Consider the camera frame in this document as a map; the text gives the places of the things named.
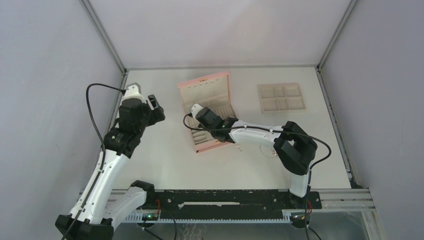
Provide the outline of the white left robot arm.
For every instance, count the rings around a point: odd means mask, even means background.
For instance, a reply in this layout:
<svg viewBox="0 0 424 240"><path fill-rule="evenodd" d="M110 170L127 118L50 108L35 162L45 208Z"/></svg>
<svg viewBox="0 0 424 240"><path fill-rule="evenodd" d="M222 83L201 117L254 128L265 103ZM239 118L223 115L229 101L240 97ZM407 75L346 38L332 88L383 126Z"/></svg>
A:
<svg viewBox="0 0 424 240"><path fill-rule="evenodd" d="M59 215L55 226L64 240L111 240L118 226L136 208L153 207L157 196L153 185L135 181L123 196L107 204L112 188L130 161L148 126L165 120L156 96L137 93L125 97L118 118L102 140L97 165L79 200L67 215Z"/></svg>

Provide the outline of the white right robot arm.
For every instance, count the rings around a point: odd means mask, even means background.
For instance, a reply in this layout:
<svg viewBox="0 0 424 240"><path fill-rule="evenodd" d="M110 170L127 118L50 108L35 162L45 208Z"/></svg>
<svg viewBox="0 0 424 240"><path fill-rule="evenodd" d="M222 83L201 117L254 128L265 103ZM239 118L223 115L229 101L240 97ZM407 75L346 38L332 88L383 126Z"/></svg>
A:
<svg viewBox="0 0 424 240"><path fill-rule="evenodd" d="M236 117L223 119L199 104L191 107L189 116L198 121L200 130L209 132L221 143L248 143L273 148L290 172L289 203L295 208L302 208L308 203L309 171L318 146L297 123L288 121L283 126L264 126Z"/></svg>

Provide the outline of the pink jewelry box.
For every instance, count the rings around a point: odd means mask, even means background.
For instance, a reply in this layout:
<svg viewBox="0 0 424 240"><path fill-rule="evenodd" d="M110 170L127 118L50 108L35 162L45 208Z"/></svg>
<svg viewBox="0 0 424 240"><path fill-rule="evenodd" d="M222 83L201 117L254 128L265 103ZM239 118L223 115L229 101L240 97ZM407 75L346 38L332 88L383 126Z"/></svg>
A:
<svg viewBox="0 0 424 240"><path fill-rule="evenodd" d="M202 107L208 107L222 119L236 117L231 103L230 74L227 71L181 82L177 88L187 114L191 112L194 104L199 104ZM197 154L227 144L214 139L206 131L192 130L191 135Z"/></svg>

